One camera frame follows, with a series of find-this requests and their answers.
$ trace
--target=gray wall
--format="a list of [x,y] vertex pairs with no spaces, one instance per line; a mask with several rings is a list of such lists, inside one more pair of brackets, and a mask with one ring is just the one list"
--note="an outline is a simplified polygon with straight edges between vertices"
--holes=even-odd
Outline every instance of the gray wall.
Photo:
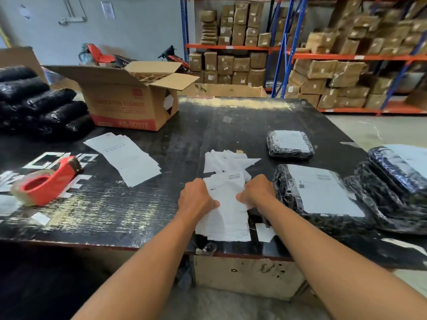
[[[33,47],[42,64],[78,64],[84,42],[138,60],[157,60],[172,44],[183,56],[179,0],[104,0],[112,2],[116,20],[105,19],[101,0],[80,1],[87,22],[60,26],[67,17],[62,0],[0,0],[0,23],[14,44]],[[70,3],[76,16],[84,15],[79,0]],[[31,21],[20,15],[21,4]]]

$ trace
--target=forearm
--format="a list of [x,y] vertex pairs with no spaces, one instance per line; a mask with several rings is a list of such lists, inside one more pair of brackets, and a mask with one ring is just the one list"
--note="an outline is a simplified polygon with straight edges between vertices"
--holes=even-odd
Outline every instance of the forearm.
[[159,316],[197,223],[182,213],[177,215],[95,292],[73,320]]
[[277,200],[262,200],[265,214],[314,291],[337,319],[421,319],[427,300],[406,283]]

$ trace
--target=worn table surface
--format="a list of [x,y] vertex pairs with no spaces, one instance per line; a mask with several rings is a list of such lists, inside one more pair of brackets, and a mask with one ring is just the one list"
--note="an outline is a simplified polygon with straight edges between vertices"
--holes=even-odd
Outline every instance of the worn table surface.
[[[224,117],[231,122],[224,122]],[[205,153],[212,149],[243,150],[249,158],[262,158],[247,171],[263,173],[272,179],[276,166],[266,147],[270,130],[305,132],[315,155],[308,166],[326,168],[341,176],[352,174],[366,153],[342,142],[351,142],[340,129],[308,102],[271,98],[180,98],[180,111],[158,132],[96,128],[87,139],[105,132],[127,135],[150,154],[162,168],[162,174],[134,188],[128,188],[119,173],[102,155],[86,155],[82,162],[80,188],[71,188],[69,198],[60,198],[40,208],[25,208],[3,218],[0,239],[70,246],[106,246],[137,249],[158,233],[174,216],[184,184],[203,174]],[[23,168],[45,152],[98,154],[77,142],[47,143],[23,136],[0,136],[0,172],[27,174],[36,169]],[[53,162],[57,156],[44,156],[34,165]],[[35,210],[51,218],[46,226],[28,218]],[[249,224],[261,222],[249,216]],[[275,258],[291,260],[278,237],[270,243],[259,242],[251,230],[251,242],[216,242],[218,256]],[[350,236],[346,242],[355,251],[389,268],[426,269],[427,256],[415,249],[403,248],[381,238],[398,238],[427,248],[427,240],[416,236],[395,236],[377,231]],[[206,237],[194,235],[188,253],[203,248]]]

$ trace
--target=packing tape roll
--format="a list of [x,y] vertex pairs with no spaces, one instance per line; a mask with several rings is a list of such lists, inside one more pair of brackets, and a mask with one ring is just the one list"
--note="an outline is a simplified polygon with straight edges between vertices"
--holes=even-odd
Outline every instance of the packing tape roll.
[[28,175],[25,175],[23,178],[13,183],[10,192],[25,206],[33,206],[35,205],[34,200],[25,191],[26,186],[28,187],[28,189],[37,187],[43,184],[44,180],[52,176],[54,172],[55,171],[51,169],[43,169],[41,171],[29,173]]

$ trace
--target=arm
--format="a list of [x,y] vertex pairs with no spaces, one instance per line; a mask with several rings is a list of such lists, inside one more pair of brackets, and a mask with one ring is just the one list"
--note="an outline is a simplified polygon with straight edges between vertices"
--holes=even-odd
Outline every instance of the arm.
[[283,205],[264,175],[248,182],[236,198],[270,221],[335,319],[425,319],[424,296]]
[[198,178],[185,185],[175,217],[118,269],[72,320],[157,319],[200,219],[219,207]]

